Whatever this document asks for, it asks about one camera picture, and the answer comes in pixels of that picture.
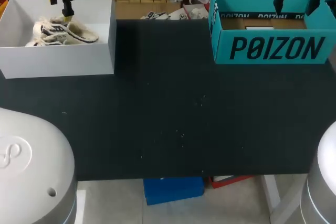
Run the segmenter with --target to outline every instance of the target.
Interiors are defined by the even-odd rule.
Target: black table
[[[64,133],[79,180],[306,173],[336,121],[329,63],[215,65],[206,20],[118,21],[114,76],[0,91]]]

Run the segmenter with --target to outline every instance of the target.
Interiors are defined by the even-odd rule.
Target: red box
[[[211,183],[213,188],[220,188],[222,186],[227,186],[233,183],[236,183],[238,181],[251,178],[253,175],[246,175],[246,176],[235,176],[233,178],[227,178],[222,181],[214,182],[211,177],[209,177],[209,182]]]

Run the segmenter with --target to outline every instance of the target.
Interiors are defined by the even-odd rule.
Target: cardboard box
[[[75,19],[99,35],[96,43],[25,47],[33,37],[34,22],[61,15],[63,7],[61,0],[57,5],[49,0],[9,1],[0,20],[0,69],[6,78],[113,74],[114,0],[72,2]]]
[[[149,12],[170,14],[180,8],[180,3],[115,3],[117,19],[141,19]]]
[[[273,0],[211,0],[208,22],[215,62],[325,63],[336,43],[336,20],[324,0],[309,17],[305,15],[308,1],[284,0],[277,16]],[[244,29],[249,19],[264,23],[254,26],[274,29]]]

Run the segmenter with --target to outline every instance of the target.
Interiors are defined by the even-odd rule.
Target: teal box
[[[309,17],[309,0],[211,0],[209,27],[217,64],[323,64],[336,43],[336,20],[321,0]],[[220,18],[304,19],[307,29],[223,30]]]

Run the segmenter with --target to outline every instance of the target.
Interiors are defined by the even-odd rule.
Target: white sneaker
[[[63,22],[62,18],[47,20],[41,18],[33,27],[33,34],[37,38],[54,36],[60,42],[68,44],[90,44],[98,41],[98,35],[77,21]]]
[[[39,46],[59,46],[59,45],[65,45],[66,41],[60,42],[54,39],[49,40],[49,37],[46,38],[34,38],[32,41],[28,42],[26,44],[26,47],[39,47]]]

